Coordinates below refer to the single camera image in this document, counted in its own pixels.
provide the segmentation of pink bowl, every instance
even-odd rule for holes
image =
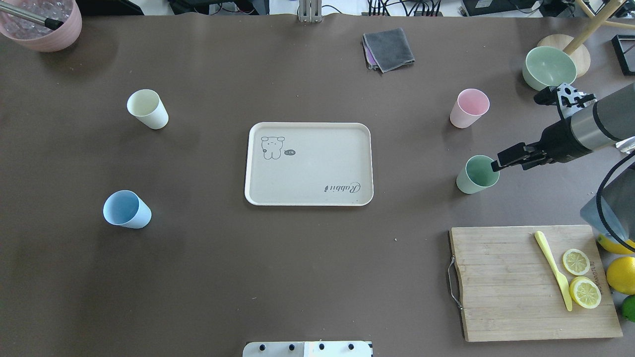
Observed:
[[[4,0],[4,2],[16,6],[20,6],[26,1],[28,0]],[[62,26],[60,26],[59,29],[47,35],[35,39],[17,39],[11,36],[4,29],[4,24],[8,21],[7,14],[5,13],[1,13],[0,15],[0,33],[10,38],[14,42],[32,50],[40,52],[55,52],[63,50],[64,48],[72,45],[73,42],[75,42],[75,40],[79,37],[79,33],[81,32],[81,14],[75,0],[72,0],[72,2],[73,9],[70,12],[69,18],[64,22]]]

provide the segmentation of knife handle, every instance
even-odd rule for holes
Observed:
[[[549,247],[549,243],[547,242],[547,237],[545,237],[545,234],[541,231],[536,231],[534,237],[536,237],[536,241],[538,242],[542,253],[545,255],[545,258],[547,258],[549,266],[555,274],[556,271],[558,271],[558,267],[556,266],[556,261],[554,260],[554,256],[551,253],[551,248]]]

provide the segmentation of pink cup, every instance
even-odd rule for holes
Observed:
[[[25,3],[28,0],[3,1],[15,6],[20,6],[22,3]],[[73,9],[70,13],[69,18],[66,19],[64,24],[60,26],[59,29],[47,35],[35,39],[17,39],[9,35],[9,33],[4,29],[4,24],[8,21],[8,16],[5,13],[0,13],[0,33],[10,38],[14,42],[32,50],[40,52],[54,52],[63,50],[64,48],[72,45],[73,42],[75,42],[75,40],[79,37],[79,33],[81,32],[81,14],[79,13],[79,8],[77,7],[77,3],[75,2],[75,0],[72,0],[72,2]]]
[[[490,109],[490,99],[474,88],[461,91],[450,113],[450,122],[457,128],[467,128]]]

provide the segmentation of lime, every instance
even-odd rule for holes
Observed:
[[[602,301],[598,286],[585,276],[577,276],[571,280],[569,294],[573,301],[585,309],[594,309]]]
[[[635,257],[615,259],[606,270],[606,281],[617,292],[635,295]]]
[[[584,275],[591,268],[587,255],[577,249],[569,249],[562,255],[565,269],[573,275]]]
[[[607,252],[610,252],[610,253],[613,253],[613,254],[633,254],[634,253],[632,250],[629,250],[628,248],[626,248],[625,246],[621,245],[620,243],[617,243],[615,238],[613,238],[611,236],[605,236],[604,234],[600,234],[598,236],[598,243]],[[635,248],[635,243],[633,243],[633,241],[631,241],[631,240],[627,240],[626,244],[628,244],[628,245],[632,246],[633,248]]]
[[[624,299],[622,303],[622,316],[629,321],[635,322],[635,295]]]

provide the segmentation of folded towel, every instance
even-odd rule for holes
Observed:
[[[362,38],[369,69],[378,67],[386,73],[415,61],[402,28],[364,34]]]

